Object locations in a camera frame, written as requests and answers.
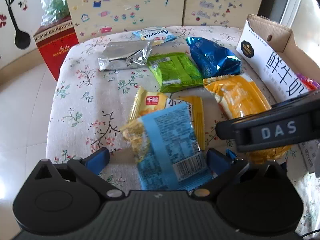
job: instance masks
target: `snack package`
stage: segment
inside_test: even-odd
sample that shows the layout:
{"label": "snack package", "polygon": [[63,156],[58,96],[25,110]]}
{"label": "snack package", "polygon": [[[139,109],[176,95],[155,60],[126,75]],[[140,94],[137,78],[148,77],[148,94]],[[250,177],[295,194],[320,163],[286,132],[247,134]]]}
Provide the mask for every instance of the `snack package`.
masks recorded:
{"label": "snack package", "polygon": [[204,78],[239,75],[241,60],[230,49],[205,38],[186,38],[190,54]]}
{"label": "snack package", "polygon": [[193,190],[212,179],[186,103],[139,117],[120,130],[131,142],[143,190]]}
{"label": "snack package", "polygon": [[173,93],[203,84],[201,73],[183,52],[151,56],[148,66],[163,93]]}
{"label": "snack package", "polygon": [[161,92],[148,92],[143,87],[139,87],[131,109],[129,122],[146,114],[181,103],[188,105],[191,123],[195,130],[197,141],[200,149],[204,150],[204,114],[201,97],[187,96],[171,99]]}
{"label": "snack package", "polygon": [[153,46],[165,43],[167,41],[173,41],[177,38],[171,32],[162,27],[150,27],[132,32],[132,34],[142,40],[153,40]]}
{"label": "snack package", "polygon": [[[214,94],[218,104],[229,119],[249,114],[258,114],[271,109],[260,89],[246,73],[232,76],[225,75],[203,80],[204,87]],[[247,153],[254,163],[276,160],[283,156],[291,146],[258,150]]]}
{"label": "snack package", "polygon": [[100,70],[131,69],[147,63],[152,41],[109,42],[98,57]]}

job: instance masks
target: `barcode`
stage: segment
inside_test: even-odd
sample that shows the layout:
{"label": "barcode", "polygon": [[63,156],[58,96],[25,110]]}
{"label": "barcode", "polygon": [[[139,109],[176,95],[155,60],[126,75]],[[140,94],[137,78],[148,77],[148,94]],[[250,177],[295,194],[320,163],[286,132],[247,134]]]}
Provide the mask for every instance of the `barcode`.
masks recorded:
{"label": "barcode", "polygon": [[153,60],[150,61],[151,65],[153,65],[154,63],[160,63],[160,62],[166,62],[166,61],[170,61],[171,59],[169,57],[163,57],[157,60]]}
{"label": "barcode", "polygon": [[197,153],[189,158],[172,165],[178,181],[182,181],[206,168],[202,153]]}

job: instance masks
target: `plastic bag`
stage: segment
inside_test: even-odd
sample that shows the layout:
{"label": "plastic bag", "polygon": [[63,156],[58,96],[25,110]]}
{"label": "plastic bag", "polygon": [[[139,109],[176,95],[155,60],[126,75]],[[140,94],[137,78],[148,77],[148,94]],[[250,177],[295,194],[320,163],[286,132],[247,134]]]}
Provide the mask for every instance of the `plastic bag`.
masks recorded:
{"label": "plastic bag", "polygon": [[41,0],[45,13],[41,25],[48,25],[70,15],[67,0]]}

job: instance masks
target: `cabinet door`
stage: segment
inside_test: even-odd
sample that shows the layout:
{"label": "cabinet door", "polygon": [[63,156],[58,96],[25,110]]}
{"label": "cabinet door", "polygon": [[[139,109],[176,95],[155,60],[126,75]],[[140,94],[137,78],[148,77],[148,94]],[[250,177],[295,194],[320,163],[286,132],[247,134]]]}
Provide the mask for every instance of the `cabinet door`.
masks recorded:
{"label": "cabinet door", "polygon": [[261,0],[186,0],[184,25],[244,26],[248,14],[257,14]]}
{"label": "cabinet door", "polygon": [[67,0],[79,42],[152,26],[182,24],[184,0]]}

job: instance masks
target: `yellow snack package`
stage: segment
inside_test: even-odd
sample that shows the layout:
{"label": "yellow snack package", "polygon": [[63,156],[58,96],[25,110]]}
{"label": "yellow snack package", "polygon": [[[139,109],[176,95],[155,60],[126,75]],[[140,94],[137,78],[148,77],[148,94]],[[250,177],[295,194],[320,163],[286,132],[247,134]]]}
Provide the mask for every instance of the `yellow snack package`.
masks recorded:
{"label": "yellow snack package", "polygon": [[204,114],[201,97],[186,96],[178,97],[178,99],[171,99],[161,92],[148,92],[143,87],[139,87],[128,122],[145,114],[175,106],[182,102],[187,103],[189,106],[191,122],[193,129],[195,130],[198,144],[200,149],[204,150]]}
{"label": "yellow snack package", "polygon": [[[214,95],[229,119],[271,109],[265,96],[246,73],[206,78],[203,83],[204,87]],[[284,146],[248,152],[247,157],[254,163],[263,163],[281,158],[290,148],[291,146]]]}

